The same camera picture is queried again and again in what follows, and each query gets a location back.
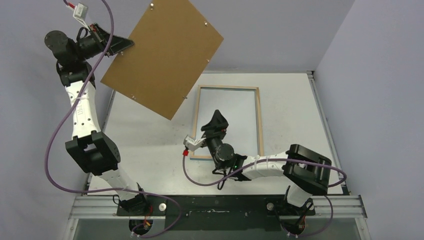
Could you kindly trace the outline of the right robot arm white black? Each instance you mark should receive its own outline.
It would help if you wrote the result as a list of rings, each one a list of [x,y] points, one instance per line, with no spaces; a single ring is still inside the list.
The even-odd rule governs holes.
[[[325,196],[330,181],[332,161],[300,144],[291,144],[284,153],[270,156],[246,156],[235,153],[224,143],[228,121],[219,110],[201,127],[203,147],[208,148],[217,171],[242,182],[265,177],[286,177],[293,184],[286,190],[282,207],[290,215],[302,209],[311,196]]]

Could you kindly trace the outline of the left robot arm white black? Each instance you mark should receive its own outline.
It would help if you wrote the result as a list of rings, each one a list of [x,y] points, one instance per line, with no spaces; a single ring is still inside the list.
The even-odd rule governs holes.
[[[98,54],[114,56],[134,42],[93,23],[81,27],[75,40],[53,30],[45,36],[44,43],[56,58],[56,72],[73,108],[73,130],[71,139],[65,143],[66,151],[83,172],[103,179],[116,191],[123,210],[144,215],[149,210],[149,201],[141,193],[143,189],[119,168],[119,149],[99,126],[94,69],[87,61]]]

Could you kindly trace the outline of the brown cardboard backing board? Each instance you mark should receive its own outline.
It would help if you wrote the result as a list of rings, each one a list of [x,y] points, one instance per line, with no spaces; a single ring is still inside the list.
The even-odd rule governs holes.
[[[171,120],[223,36],[188,0],[154,0],[114,58],[102,83]]]

